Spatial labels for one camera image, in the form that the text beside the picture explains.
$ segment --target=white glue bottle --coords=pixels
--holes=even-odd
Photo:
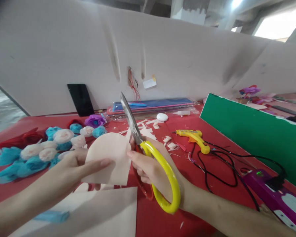
[[[181,117],[185,116],[185,115],[190,115],[191,112],[189,110],[182,110],[182,111],[177,111],[173,114],[177,114],[177,115],[180,115]]]

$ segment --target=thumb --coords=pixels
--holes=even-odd
[[[78,176],[80,179],[96,173],[110,165],[111,159],[105,158],[103,160],[90,161],[78,167]]]

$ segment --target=purple power strip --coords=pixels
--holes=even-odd
[[[271,179],[265,170],[259,169],[243,176],[243,180],[263,200],[265,205],[288,227],[296,231],[296,196],[283,187],[274,191],[265,182]]]

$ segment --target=floor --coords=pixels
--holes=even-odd
[[[0,90],[0,132],[23,117],[26,114]]]

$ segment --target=yellow glue gun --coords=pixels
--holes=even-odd
[[[176,135],[179,135],[181,137],[189,137],[189,142],[196,142],[199,147],[201,148],[201,152],[203,154],[208,154],[210,152],[210,147],[204,142],[202,137],[202,132],[200,130],[176,130]]]

